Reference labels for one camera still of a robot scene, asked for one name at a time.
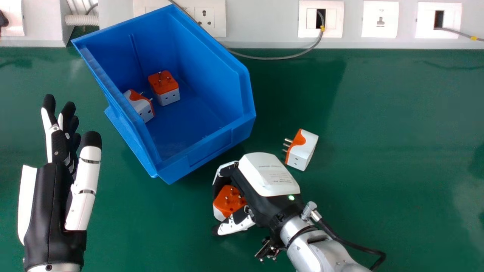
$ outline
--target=white flexible hose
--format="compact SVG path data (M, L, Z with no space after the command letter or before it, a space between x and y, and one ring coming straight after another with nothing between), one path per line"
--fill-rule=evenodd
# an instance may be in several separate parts
M66 15L68 26L99 26L99 16L96 15Z

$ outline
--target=gray cable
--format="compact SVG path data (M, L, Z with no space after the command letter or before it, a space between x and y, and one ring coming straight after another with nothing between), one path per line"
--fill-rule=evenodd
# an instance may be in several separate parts
M92 5L87 11L86 11L86 15L89 15L89 13L91 13L91 11L97 7L99 5L99 2L95 3L94 5Z
M185 13L190 19L192 19L198 25L198 22L186 10L184 10L182 7L180 7L180 5L178 5L174 0L168 0L168 1L171 2L178 9L180 9L183 13ZM323 18L323 15L319 11L318 11L318 15L319 15L319 18L321 18L321 25L324 26L324 18ZM209 34L203 27L200 26L200 28L202 28L207 34ZM294 54L294 55L283 56L283 57L255 57L255 56L249 56L249 55L245 55L245 54L242 54L242 53L237 53L235 51L232 51L228 47L226 47L225 45L223 45L221 42L218 42L218 43L221 46L223 46L231 54L236 55L236 56L239 56L239 57L247 58L247 59L252 59L252 60L288 60L288 59L293 59L293 58L300 57L300 56L308 53L309 51L313 50L321 42L321 38L322 37L323 37L323 31L320 31L319 32L319 36L318 36L316 42L311 47L309 47L308 49L304 50L303 52L299 52L299 53Z
M471 36L471 35L468 35L468 34L465 34L465 33L462 33L460 31L457 31L457 30L453 30L453 29L448 29L448 28L434 28L434 30L443 30L443 31L447 31L447 32L452 32L452 33L455 33L455 34L458 34L458 35L461 35L463 37L466 37L466 38L469 38L469 39L472 39L473 37L475 36ZM481 39L481 38L475 38L475 41L480 41L480 42L484 42L484 39Z

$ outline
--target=electrical outlet panel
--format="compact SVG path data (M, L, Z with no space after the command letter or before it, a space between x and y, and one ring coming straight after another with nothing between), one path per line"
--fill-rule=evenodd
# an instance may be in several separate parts
M176 0L212 37L226 37L225 0ZM134 16L170 5L168 0L133 0Z
M7 27L1 28L1 35L25 36L22 0L0 0L0 10L9 21Z
M398 2L364 1L362 37L396 38Z
M422 39L457 39L458 34L434 27L460 30L462 3L419 2L415 38Z
M345 3L343 1L299 1L299 38L318 37L321 29L318 27L318 10L323 13L325 21L325 38L343 37L343 20Z

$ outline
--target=blue plastic bin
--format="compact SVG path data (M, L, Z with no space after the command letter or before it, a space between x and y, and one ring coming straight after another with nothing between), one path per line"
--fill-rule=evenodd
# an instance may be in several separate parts
M249 137L256 112L247 68L175 6L72 42L151 177L171 184ZM156 116L145 124L122 93L152 98L148 76L161 70L178 81L181 99L165 107L153 99Z

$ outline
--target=white adapter body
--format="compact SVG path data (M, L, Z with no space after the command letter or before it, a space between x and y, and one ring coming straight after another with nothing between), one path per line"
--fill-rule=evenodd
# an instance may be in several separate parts
M139 114L143 122L146 123L154 117L153 103L150 99L135 92L133 89L129 89L124 92L124 97L128 100L129 104Z
M284 146L287 150L283 150L286 152L286 165L301 171L306 170L313 157L318 138L318 135L304 129L300 129L293 140L286 138L287 143L284 143Z

